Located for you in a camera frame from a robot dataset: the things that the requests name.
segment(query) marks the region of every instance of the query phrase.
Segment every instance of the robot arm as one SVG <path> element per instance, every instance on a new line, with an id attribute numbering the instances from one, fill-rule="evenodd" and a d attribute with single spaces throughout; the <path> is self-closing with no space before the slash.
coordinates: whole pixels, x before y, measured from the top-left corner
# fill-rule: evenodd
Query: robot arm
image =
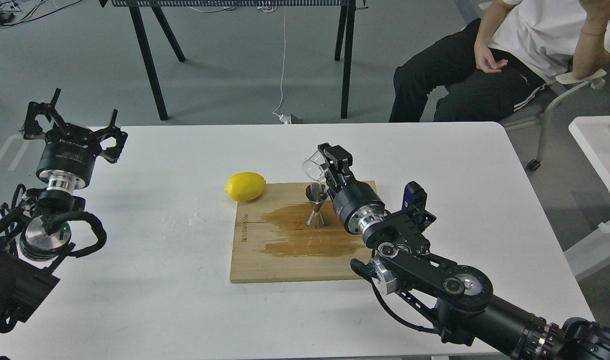
<path id="1" fill-rule="evenodd" d="M 471 346 L 475 338 L 513 359 L 610 360 L 610 329 L 579 317 L 562 328 L 547 324 L 493 294 L 490 279 L 480 270 L 430 252 L 423 231 L 436 220 L 426 207 L 427 194 L 410 182 L 403 191 L 403 206 L 385 210 L 376 193 L 356 180 L 349 170 L 353 159 L 341 146 L 324 143 L 318 152 L 325 161 L 328 193 L 335 213 L 351 234 L 362 234 L 372 258 L 363 264 L 351 260 L 351 269 L 369 281 L 383 308 L 397 321 L 418 331 L 436 333 L 443 343 Z M 424 305 L 413 290 L 436 298 Z M 382 296 L 397 294 L 432 325 L 425 328 L 398 317 Z"/>
<path id="2" fill-rule="evenodd" d="M 107 240 L 101 221 L 86 212 L 85 199 L 73 193 L 90 184 L 97 157 L 111 164 L 118 161 L 127 133 L 116 127 L 116 110 L 109 125 L 95 132 L 65 122 L 55 109 L 59 94 L 60 89 L 56 89 L 49 103 L 30 102 L 21 129 L 24 139 L 45 141 L 36 176 L 47 186 L 26 190 L 21 184 L 11 206 L 3 203 L 0 207 L 0 333 L 10 332 L 17 322 L 26 322 L 35 312 L 58 284 L 52 273 L 65 257 L 90 255 Z M 43 132 L 37 116 L 53 120 L 51 130 Z M 101 143 L 108 138 L 116 144 L 103 148 Z M 71 221 L 88 223 L 95 244 L 73 251 Z M 51 264 L 39 269 L 19 257 L 17 248 L 28 260 L 51 260 Z"/>

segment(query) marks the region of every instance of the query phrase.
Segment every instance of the black table leg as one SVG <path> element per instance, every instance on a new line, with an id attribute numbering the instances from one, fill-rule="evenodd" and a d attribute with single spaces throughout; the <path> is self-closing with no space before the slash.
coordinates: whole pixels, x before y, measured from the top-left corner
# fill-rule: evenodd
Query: black table leg
<path id="1" fill-rule="evenodd" d="M 165 33 L 165 36 L 167 37 L 167 40 L 169 41 L 169 45 L 172 46 L 172 49 L 174 50 L 174 53 L 176 54 L 176 57 L 178 58 L 179 62 L 184 62 L 185 59 L 185 55 L 183 55 L 183 51 L 181 50 L 181 47 L 179 46 L 179 42 L 177 41 L 177 38 L 174 36 L 174 32 L 172 32 L 172 28 L 170 27 L 170 23 L 168 23 L 168 19 L 165 18 L 165 15 L 163 14 L 163 9 L 161 9 L 161 7 L 159 6 L 152 6 L 152 11 L 154 11 L 154 15 L 156 16 L 156 19 L 158 20 L 158 23 L 160 24 L 160 27 L 163 28 L 163 32 Z"/>
<path id="2" fill-rule="evenodd" d="M 336 50 L 334 52 L 334 60 L 341 60 L 341 48 L 343 48 L 343 37 L 345 36 L 345 27 L 347 23 L 347 6 L 341 6 L 341 16 L 338 18 L 338 34 L 336 35 Z"/>
<path id="3" fill-rule="evenodd" d="M 352 70 L 352 44 L 354 42 L 354 20 L 356 15 L 356 0 L 350 0 L 347 5 L 347 26 L 345 31 L 345 53 L 343 59 L 343 93 L 341 94 L 341 119 L 347 119 L 349 103 L 349 76 Z"/>
<path id="4" fill-rule="evenodd" d="M 154 68 L 152 51 L 150 50 L 150 44 L 148 43 L 147 35 L 145 34 L 145 26 L 143 25 L 143 18 L 141 17 L 141 10 L 138 7 L 129 7 L 129 14 L 131 14 L 131 21 L 134 23 L 134 30 L 136 31 L 136 38 L 138 39 L 138 46 L 140 46 L 140 54 L 143 56 L 145 70 L 147 70 L 147 77 L 149 78 L 149 85 L 151 86 L 151 92 L 154 95 L 156 109 L 158 109 L 158 116 L 162 121 L 168 120 L 168 110 L 165 109 L 163 93 L 161 92 L 159 78 L 156 75 L 156 69 Z"/>

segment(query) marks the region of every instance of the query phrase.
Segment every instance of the white stripe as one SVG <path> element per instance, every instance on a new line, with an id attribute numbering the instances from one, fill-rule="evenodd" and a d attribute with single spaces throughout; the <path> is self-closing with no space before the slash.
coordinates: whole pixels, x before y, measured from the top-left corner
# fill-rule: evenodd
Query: white stripe
<path id="1" fill-rule="evenodd" d="M 23 141 L 23 145 L 21 145 L 21 148 L 16 153 L 16 157 L 14 157 L 14 160 L 12 161 L 10 166 L 7 168 L 7 170 L 9 170 L 9 171 L 17 170 L 17 166 L 19 166 L 19 162 L 21 162 L 21 158 L 23 158 L 23 155 L 25 154 L 28 147 L 29 147 L 29 140 Z"/>
<path id="2" fill-rule="evenodd" d="M 14 139 L 23 139 L 23 137 L 21 137 L 21 134 L 13 134 L 7 137 L 5 143 L 0 148 L 0 162 L 3 159 L 3 156 L 5 156 L 5 153 L 8 152 L 8 149 L 10 148 L 10 145 L 12 144 L 12 141 L 14 141 Z"/>
<path id="3" fill-rule="evenodd" d="M 545 84 L 540 85 L 539 87 L 537 87 L 536 89 L 534 89 L 534 91 L 531 92 L 531 94 L 529 94 L 529 96 L 527 96 L 527 98 L 521 102 L 519 102 L 518 104 L 513 106 L 513 111 L 519 110 L 520 108 L 524 107 L 525 105 L 527 105 L 527 103 L 530 102 L 530 100 L 532 100 L 533 98 L 536 97 L 536 93 L 538 93 L 539 91 L 542 91 L 543 89 L 545 89 Z"/>

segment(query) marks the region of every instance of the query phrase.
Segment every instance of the white table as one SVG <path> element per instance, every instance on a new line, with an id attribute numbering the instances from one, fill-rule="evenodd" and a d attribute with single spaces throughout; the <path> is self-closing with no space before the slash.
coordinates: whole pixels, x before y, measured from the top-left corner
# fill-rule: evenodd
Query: white table
<path id="1" fill-rule="evenodd" d="M 106 246 L 69 258 L 31 317 L 0 333 L 12 359 L 277 359 L 495 353 L 442 344 L 391 319 L 364 280 L 231 284 L 234 173 L 306 182 L 301 163 L 324 142 L 353 155 L 394 211 L 415 180 L 438 220 L 437 255 L 485 272 L 497 296 L 563 323 L 593 316 L 497 123 L 365 123 L 124 127 L 117 164 L 97 161 L 87 199 Z M 28 175 L 34 169 L 27 169 Z M 72 224 L 80 248 L 87 225 Z M 430 307 L 434 302 L 420 296 Z M 408 321 L 429 324 L 396 295 Z"/>
<path id="2" fill-rule="evenodd" d="M 577 117 L 569 125 L 580 148 L 610 194 L 610 116 Z M 610 264 L 610 220 L 565 251 L 578 280 Z"/>

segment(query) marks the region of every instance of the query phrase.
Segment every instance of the hand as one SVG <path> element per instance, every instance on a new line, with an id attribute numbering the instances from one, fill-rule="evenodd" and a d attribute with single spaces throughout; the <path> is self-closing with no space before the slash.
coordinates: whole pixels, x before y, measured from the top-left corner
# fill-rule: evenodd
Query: hand
<path id="1" fill-rule="evenodd" d="M 474 44 L 474 56 L 476 58 L 476 68 L 487 74 L 497 74 L 507 66 L 507 60 L 502 59 L 499 62 L 494 60 L 494 55 L 487 45 L 480 43 Z"/>
<path id="2" fill-rule="evenodd" d="M 587 15 L 610 13 L 610 0 L 578 0 Z"/>

